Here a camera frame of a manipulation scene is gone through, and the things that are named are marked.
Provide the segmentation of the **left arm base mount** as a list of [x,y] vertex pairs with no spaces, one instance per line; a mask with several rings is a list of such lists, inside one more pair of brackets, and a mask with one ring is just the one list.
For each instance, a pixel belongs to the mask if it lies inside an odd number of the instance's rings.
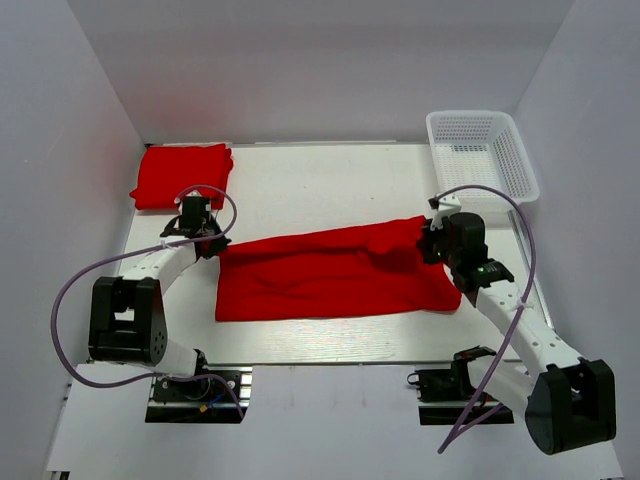
[[208,366],[207,373],[224,382],[203,379],[192,382],[154,380],[147,402],[145,422],[149,424],[240,424],[243,420],[229,390],[236,396],[242,414],[251,397],[251,367]]

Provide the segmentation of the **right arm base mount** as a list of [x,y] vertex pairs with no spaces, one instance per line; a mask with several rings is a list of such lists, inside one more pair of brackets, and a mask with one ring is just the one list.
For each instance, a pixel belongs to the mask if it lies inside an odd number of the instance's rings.
[[[473,390],[470,393],[461,393],[448,368],[418,369],[410,373],[406,381],[408,386],[416,390],[421,426],[453,426],[473,394]],[[493,397],[483,393],[463,425],[481,417],[497,405],[498,402]],[[501,407],[481,424],[514,424],[514,416],[511,410]]]

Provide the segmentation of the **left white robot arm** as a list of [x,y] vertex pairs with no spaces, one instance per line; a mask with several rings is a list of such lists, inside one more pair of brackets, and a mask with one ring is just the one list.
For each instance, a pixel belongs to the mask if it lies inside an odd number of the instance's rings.
[[179,214],[160,234],[160,249],[117,277],[101,277],[92,291],[88,349],[96,361],[131,364],[177,377],[188,398],[211,387],[204,355],[169,337],[163,296],[187,269],[230,244],[214,218],[213,200],[198,191],[177,201]]

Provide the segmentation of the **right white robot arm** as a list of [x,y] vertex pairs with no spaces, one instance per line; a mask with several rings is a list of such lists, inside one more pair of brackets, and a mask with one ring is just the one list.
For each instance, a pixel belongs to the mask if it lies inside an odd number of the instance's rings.
[[518,370],[486,346],[459,351],[447,381],[425,383],[428,399],[440,401],[447,390],[471,402],[489,396],[524,420],[534,444],[547,455],[615,438],[613,371],[602,360],[586,359],[526,308],[513,274],[489,256],[479,215],[427,220],[417,248],[426,264],[449,269],[454,286],[491,321],[524,366]]

